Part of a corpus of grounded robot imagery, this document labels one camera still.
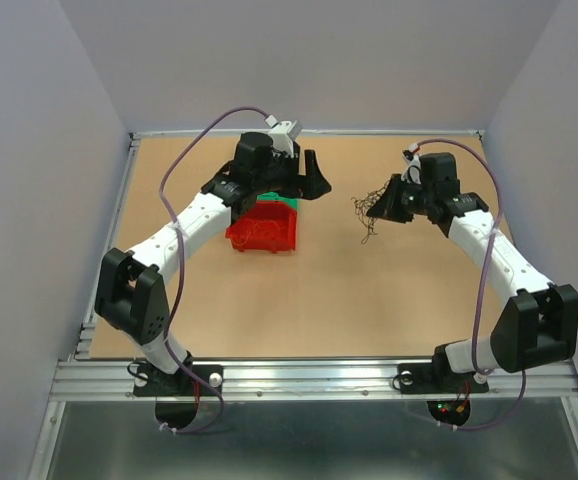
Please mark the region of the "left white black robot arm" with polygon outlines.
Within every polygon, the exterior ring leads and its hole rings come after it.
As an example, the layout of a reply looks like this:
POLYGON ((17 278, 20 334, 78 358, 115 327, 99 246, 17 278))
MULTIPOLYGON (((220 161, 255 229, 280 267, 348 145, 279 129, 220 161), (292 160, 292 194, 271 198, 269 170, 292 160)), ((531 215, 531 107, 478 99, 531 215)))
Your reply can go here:
POLYGON ((184 392, 192 371, 188 350, 170 332, 166 286, 182 277, 186 261, 213 236, 251 210, 257 197, 277 193, 315 200, 332 187, 314 150, 301 150, 287 135, 246 132, 234 156, 205 183, 181 212, 127 251, 110 249, 102 258, 95 313, 125 334, 156 369, 168 393, 184 392))

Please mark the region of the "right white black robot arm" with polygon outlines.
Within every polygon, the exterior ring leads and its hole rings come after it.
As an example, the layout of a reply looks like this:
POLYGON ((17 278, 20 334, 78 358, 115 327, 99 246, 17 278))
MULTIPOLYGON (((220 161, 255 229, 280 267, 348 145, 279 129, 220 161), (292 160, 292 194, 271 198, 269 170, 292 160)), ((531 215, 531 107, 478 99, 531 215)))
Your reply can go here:
POLYGON ((479 370, 515 373, 571 359, 577 290, 536 270, 498 229, 485 201, 462 192, 452 154, 420 155, 411 147, 403 156, 405 172, 390 178, 368 217, 397 223, 427 218, 480 268, 502 305, 489 335, 437 348, 429 366, 432 384, 451 390, 479 370))

